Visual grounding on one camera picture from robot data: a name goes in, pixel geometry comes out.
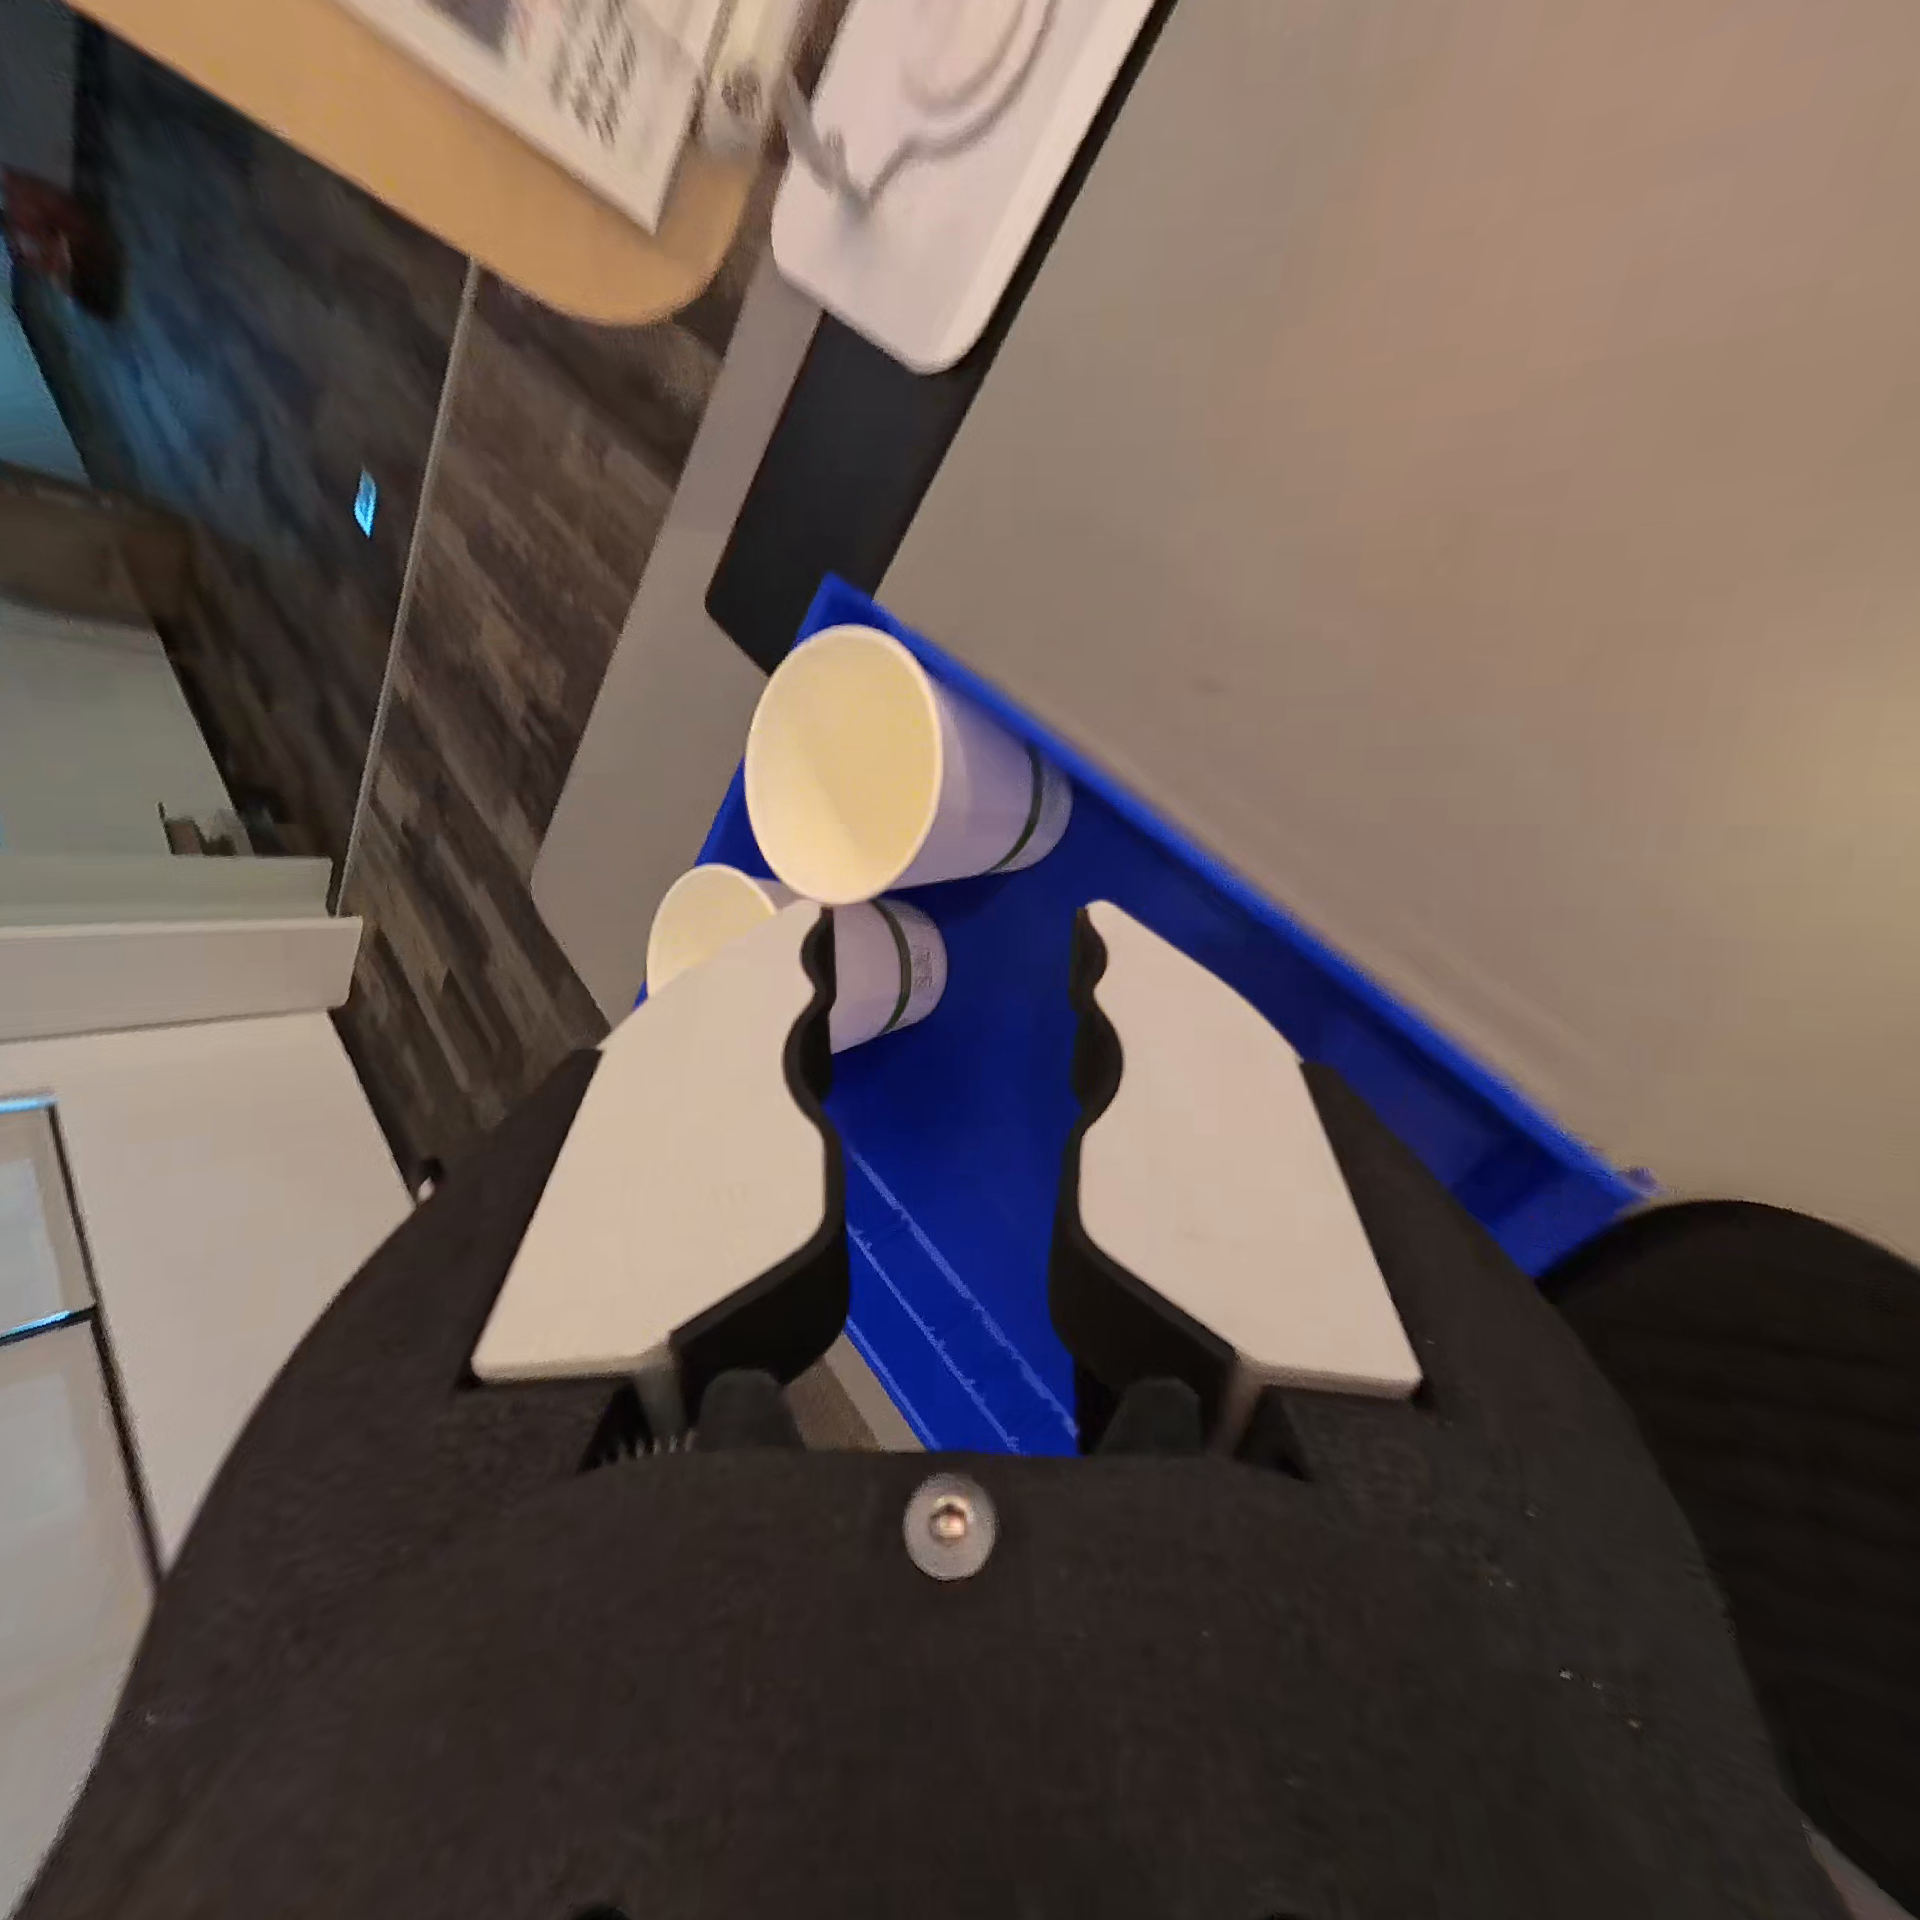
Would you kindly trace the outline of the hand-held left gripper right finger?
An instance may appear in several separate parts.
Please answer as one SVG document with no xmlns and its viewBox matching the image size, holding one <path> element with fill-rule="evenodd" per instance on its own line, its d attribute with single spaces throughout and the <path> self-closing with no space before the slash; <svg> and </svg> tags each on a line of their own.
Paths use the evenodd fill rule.
<svg viewBox="0 0 1920 1920">
<path fill-rule="evenodd" d="M 1219 1454 L 1274 1389 L 1416 1402 L 1425 1367 L 1295 1044 L 1111 901 L 1074 917 L 1071 999 L 1049 1320 L 1086 1437 L 1158 1380 Z"/>
</svg>

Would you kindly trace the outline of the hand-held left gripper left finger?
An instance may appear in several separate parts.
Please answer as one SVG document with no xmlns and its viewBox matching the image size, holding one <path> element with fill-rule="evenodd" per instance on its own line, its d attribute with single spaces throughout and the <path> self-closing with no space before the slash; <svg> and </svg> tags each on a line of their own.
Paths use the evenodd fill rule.
<svg viewBox="0 0 1920 1920">
<path fill-rule="evenodd" d="M 651 991 L 594 1068 L 473 1348 L 484 1384 L 627 1380 L 656 1437 L 731 1372 L 791 1384 L 851 1307 L 830 911 Z"/>
</svg>

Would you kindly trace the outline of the blue plastic bin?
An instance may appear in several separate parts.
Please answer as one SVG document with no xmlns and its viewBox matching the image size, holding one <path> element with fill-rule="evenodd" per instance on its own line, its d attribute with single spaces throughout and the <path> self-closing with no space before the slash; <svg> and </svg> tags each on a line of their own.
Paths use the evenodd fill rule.
<svg viewBox="0 0 1920 1920">
<path fill-rule="evenodd" d="M 898 638 L 1072 782 L 1064 842 L 1031 869 L 888 887 L 945 934 L 950 983 L 927 1021 L 833 1064 L 849 1335 L 921 1443 L 1072 1451 L 1047 1260 L 1074 1115 L 1072 920 L 1090 901 L 1113 901 L 1332 1068 L 1531 1277 L 1651 1196 L 1651 1176 L 1602 1159 L 991 679 L 828 574 L 799 639 L 842 624 Z"/>
</svg>

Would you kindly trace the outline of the white paper cup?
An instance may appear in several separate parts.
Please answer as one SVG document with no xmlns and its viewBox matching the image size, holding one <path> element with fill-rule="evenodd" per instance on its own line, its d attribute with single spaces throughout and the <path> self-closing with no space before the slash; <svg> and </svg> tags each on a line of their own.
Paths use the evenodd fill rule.
<svg viewBox="0 0 1920 1920">
<path fill-rule="evenodd" d="M 834 626 L 768 679 L 743 759 L 776 877 L 822 906 L 1022 872 L 1064 843 L 1072 782 L 897 635 Z"/>
<path fill-rule="evenodd" d="M 648 934 L 646 995 L 659 995 L 799 901 L 780 879 L 727 864 L 703 864 L 676 877 Z M 833 1053 L 921 1023 L 940 1005 L 950 981 L 945 934 L 913 902 L 836 906 L 833 942 Z"/>
</svg>

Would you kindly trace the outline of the black textured pad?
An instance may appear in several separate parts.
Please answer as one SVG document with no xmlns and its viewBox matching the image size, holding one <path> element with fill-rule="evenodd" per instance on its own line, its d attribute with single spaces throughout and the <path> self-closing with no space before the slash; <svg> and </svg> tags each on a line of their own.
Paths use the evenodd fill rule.
<svg viewBox="0 0 1920 1920">
<path fill-rule="evenodd" d="M 1542 1290 L 1694 1530 L 1802 1815 L 1916 1914 L 1916 1266 L 1784 1207 L 1684 1202 Z"/>
</svg>

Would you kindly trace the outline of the white board stand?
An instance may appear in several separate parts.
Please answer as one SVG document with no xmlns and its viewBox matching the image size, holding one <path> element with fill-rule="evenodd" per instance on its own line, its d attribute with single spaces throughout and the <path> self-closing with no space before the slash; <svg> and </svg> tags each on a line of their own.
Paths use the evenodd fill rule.
<svg viewBox="0 0 1920 1920">
<path fill-rule="evenodd" d="M 852 2 L 788 94 L 780 275 L 918 374 L 980 339 L 1147 2 Z"/>
</svg>

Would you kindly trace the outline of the wooden instruction board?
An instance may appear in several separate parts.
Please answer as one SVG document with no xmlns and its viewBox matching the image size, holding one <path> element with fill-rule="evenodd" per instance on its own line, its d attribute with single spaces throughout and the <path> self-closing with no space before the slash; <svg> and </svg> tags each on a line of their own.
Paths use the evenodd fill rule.
<svg viewBox="0 0 1920 1920">
<path fill-rule="evenodd" d="M 78 2 L 87 20 L 553 311 L 676 318 L 713 286 L 760 160 L 683 157 L 642 231 L 482 106 L 330 2 Z"/>
</svg>

